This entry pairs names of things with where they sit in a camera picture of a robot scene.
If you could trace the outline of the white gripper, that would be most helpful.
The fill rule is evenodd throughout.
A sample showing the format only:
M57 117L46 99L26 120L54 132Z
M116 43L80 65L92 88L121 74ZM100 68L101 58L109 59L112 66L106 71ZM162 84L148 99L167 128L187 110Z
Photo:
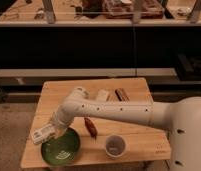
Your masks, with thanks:
M35 145L39 145L43 142L46 142L52 136L55 136L58 132L58 129L52 124L46 124L43 127L35 130L31 133L32 141Z

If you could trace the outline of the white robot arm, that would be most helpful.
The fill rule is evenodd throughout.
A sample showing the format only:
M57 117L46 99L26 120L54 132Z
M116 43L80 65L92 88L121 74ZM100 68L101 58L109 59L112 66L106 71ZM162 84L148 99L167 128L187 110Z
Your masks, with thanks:
M31 133L41 144L66 130L76 117L93 117L135 123L170 132L170 171L201 171L201 97L178 102L90 100L88 91L76 87L56 108L50 121Z

